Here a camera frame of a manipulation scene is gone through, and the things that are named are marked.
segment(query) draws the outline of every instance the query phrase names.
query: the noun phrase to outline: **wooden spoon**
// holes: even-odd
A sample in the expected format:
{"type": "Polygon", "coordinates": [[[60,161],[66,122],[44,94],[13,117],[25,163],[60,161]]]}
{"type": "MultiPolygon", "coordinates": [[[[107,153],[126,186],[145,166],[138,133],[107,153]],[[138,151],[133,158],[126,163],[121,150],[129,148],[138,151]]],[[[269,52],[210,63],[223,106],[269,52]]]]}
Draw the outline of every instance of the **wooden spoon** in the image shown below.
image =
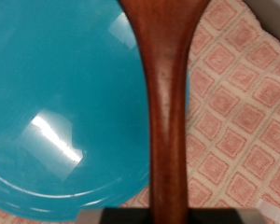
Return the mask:
{"type": "Polygon", "coordinates": [[[187,62],[191,39],[209,0],[119,2],[134,29],[147,79],[153,221],[187,223],[187,62]]]}

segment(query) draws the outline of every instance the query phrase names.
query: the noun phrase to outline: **tablecloth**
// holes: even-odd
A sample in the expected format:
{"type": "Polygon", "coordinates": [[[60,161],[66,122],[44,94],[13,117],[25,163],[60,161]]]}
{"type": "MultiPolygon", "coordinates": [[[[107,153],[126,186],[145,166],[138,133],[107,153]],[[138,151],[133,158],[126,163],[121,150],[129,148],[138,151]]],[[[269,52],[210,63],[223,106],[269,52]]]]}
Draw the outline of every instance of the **tablecloth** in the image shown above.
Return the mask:
{"type": "MultiPolygon", "coordinates": [[[[280,207],[280,42],[242,0],[213,0],[189,70],[189,205],[280,207]]],[[[148,187],[122,206],[147,207],[148,187]]],[[[0,210],[0,224],[40,223],[0,210]]]]}

